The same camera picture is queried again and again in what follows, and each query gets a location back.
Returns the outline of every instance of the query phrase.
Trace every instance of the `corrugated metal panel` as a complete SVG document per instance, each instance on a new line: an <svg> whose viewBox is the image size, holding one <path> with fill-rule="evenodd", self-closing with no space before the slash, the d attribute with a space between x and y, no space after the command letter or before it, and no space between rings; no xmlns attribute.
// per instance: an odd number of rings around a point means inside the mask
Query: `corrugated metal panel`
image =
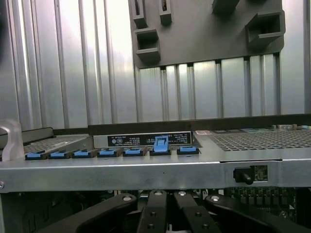
<svg viewBox="0 0 311 233"><path fill-rule="evenodd" d="M6 0L0 9L0 118L24 130L311 110L307 0L283 0L280 54L144 70L133 64L127 0Z"/></svg>

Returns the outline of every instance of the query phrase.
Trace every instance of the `green circuit board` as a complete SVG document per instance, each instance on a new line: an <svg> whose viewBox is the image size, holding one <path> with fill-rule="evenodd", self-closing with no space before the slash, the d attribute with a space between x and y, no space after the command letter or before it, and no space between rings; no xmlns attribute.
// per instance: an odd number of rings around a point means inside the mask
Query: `green circuit board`
<svg viewBox="0 0 311 233"><path fill-rule="evenodd" d="M224 195L296 222L296 191L294 188L226 188L224 189Z"/></svg>

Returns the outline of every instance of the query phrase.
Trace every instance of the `blue latch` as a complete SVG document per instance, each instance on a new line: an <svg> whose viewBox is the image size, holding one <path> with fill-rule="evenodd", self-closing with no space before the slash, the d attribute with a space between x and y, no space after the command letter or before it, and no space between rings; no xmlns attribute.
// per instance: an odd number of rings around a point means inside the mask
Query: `blue latch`
<svg viewBox="0 0 311 233"><path fill-rule="evenodd" d="M41 154L42 153L37 153L37 152L35 152L35 153L28 153L27 157L28 158L41 158Z"/></svg>
<svg viewBox="0 0 311 233"><path fill-rule="evenodd" d="M197 151L196 147L180 147L180 152L195 152Z"/></svg>
<svg viewBox="0 0 311 233"><path fill-rule="evenodd" d="M45 150L37 151L37 152L30 152L25 155L26 160L37 160L37 159L46 159L47 155Z"/></svg>
<svg viewBox="0 0 311 233"><path fill-rule="evenodd" d="M74 156L89 156L89 153L87 150L78 150L73 153Z"/></svg>
<svg viewBox="0 0 311 233"><path fill-rule="evenodd" d="M99 155L114 155L116 149L102 149L99 151Z"/></svg>
<svg viewBox="0 0 311 233"><path fill-rule="evenodd" d="M125 151L125 154L140 154L141 149L128 149Z"/></svg>
<svg viewBox="0 0 311 233"><path fill-rule="evenodd" d="M56 151L50 154L50 157L65 157L66 150Z"/></svg>
<svg viewBox="0 0 311 233"><path fill-rule="evenodd" d="M169 136L155 137L154 152L167 152L169 149Z"/></svg>

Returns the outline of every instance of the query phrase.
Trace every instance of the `black plastic arm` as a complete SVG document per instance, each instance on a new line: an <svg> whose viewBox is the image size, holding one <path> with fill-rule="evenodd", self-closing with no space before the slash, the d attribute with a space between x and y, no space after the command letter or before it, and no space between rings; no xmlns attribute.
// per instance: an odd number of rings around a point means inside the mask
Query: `black plastic arm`
<svg viewBox="0 0 311 233"><path fill-rule="evenodd" d="M287 219L277 217L251 205L219 194L207 196L205 202L207 209L216 213L220 219L234 219L240 224L252 226L252 229L262 227L264 232L311 233L311 230Z"/></svg>
<svg viewBox="0 0 311 233"><path fill-rule="evenodd" d="M167 193L163 190L151 191L142 210L137 233L165 233L166 208Z"/></svg>
<svg viewBox="0 0 311 233"><path fill-rule="evenodd" d="M39 230L38 233L109 232L120 224L122 216L136 207L135 196L120 194Z"/></svg>
<svg viewBox="0 0 311 233"><path fill-rule="evenodd" d="M192 233L221 232L205 207L197 205L191 194L185 191L175 192L174 198Z"/></svg>

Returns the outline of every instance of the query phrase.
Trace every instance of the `silver metal frame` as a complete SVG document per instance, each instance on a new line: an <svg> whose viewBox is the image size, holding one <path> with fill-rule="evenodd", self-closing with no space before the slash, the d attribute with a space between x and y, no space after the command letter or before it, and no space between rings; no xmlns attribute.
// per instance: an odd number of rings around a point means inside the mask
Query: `silver metal frame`
<svg viewBox="0 0 311 233"><path fill-rule="evenodd" d="M262 165L268 166L268 181L251 186L311 186L311 148L223 151L206 135L196 138L199 155L3 162L0 193L247 186L235 182L234 169Z"/></svg>

